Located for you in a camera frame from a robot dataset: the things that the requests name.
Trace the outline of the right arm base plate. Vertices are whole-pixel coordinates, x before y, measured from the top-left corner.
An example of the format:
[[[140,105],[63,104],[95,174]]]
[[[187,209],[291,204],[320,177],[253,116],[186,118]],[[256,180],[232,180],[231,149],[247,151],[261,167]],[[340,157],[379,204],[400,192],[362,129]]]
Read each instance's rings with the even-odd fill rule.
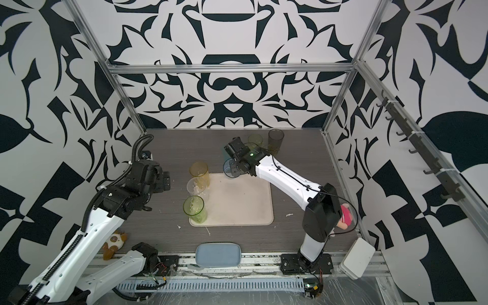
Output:
[[[310,262],[302,254],[282,254],[280,256],[280,271],[284,275],[301,275],[311,273],[313,275],[331,275],[334,269],[330,254],[321,254]]]

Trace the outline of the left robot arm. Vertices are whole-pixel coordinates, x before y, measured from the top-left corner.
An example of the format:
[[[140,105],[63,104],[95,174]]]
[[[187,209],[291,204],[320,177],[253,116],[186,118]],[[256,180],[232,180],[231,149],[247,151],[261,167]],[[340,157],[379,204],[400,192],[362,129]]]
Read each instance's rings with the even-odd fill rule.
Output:
[[[89,276],[85,269],[111,235],[155,193],[170,190],[169,173],[152,160],[132,161],[116,181],[103,186],[89,203],[81,228],[55,260],[28,286],[15,287],[10,304],[93,304],[127,278],[153,273],[158,251],[144,242]]]

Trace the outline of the tall green plastic cup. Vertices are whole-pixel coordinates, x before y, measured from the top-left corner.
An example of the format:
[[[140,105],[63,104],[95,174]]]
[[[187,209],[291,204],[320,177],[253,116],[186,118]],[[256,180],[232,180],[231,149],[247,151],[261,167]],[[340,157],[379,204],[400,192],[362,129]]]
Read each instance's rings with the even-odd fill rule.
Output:
[[[189,196],[183,203],[183,211],[195,223],[201,224],[207,220],[205,201],[200,196]]]

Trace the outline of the blue clear plastic cup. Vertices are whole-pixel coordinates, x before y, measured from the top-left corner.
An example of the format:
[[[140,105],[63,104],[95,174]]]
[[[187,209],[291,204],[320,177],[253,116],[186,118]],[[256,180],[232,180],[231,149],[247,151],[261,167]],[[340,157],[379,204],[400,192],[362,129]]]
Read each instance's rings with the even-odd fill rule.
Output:
[[[224,174],[231,179],[237,178],[243,174],[243,172],[239,169],[237,162],[232,158],[224,162],[222,170]]]

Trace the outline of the beige plastic tray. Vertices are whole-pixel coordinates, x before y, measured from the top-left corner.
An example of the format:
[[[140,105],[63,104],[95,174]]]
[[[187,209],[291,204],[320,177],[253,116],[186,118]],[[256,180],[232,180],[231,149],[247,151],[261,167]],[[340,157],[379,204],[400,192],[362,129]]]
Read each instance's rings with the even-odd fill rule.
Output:
[[[210,174],[205,222],[190,219],[194,227],[268,226],[274,220],[270,183],[243,175],[229,178]]]

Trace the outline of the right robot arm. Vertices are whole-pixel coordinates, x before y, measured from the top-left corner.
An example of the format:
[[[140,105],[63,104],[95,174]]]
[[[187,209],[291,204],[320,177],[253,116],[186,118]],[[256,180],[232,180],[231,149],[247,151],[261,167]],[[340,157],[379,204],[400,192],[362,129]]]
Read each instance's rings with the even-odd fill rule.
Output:
[[[224,147],[233,160],[233,171],[265,180],[284,192],[304,211],[304,241],[299,250],[301,259],[314,264],[322,254],[328,237],[343,216],[334,186],[321,186],[288,169],[269,151],[250,149],[240,137]]]

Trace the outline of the small green plastic cup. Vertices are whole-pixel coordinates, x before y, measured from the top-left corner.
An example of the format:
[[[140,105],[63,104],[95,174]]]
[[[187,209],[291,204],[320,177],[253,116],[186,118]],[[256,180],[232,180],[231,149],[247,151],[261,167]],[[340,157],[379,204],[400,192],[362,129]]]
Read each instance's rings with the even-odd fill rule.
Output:
[[[254,133],[247,138],[245,145],[250,149],[261,148],[263,144],[263,137],[257,133]]]

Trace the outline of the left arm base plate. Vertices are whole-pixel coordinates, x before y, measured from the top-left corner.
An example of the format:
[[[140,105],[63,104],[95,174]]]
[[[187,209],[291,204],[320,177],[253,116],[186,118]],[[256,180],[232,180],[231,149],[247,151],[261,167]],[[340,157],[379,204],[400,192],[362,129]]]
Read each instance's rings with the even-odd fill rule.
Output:
[[[149,273],[157,277],[166,277],[178,270],[178,255],[158,255],[149,261]]]

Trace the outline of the amber plastic cup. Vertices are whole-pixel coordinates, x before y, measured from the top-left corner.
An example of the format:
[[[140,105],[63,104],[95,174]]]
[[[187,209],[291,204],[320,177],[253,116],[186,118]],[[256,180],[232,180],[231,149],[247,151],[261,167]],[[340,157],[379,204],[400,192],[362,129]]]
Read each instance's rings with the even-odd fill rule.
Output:
[[[199,187],[207,188],[210,186],[208,165],[204,161],[194,162],[189,168],[189,173],[193,178],[195,178],[195,181]]]

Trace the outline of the grey smoked plastic cup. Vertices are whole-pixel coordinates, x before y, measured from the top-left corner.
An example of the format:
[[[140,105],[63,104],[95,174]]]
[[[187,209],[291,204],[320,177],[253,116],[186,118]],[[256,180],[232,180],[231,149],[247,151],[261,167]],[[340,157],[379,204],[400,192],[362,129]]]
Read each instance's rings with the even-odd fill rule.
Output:
[[[268,150],[273,156],[278,154],[284,137],[284,131],[278,128],[271,129],[268,132]]]

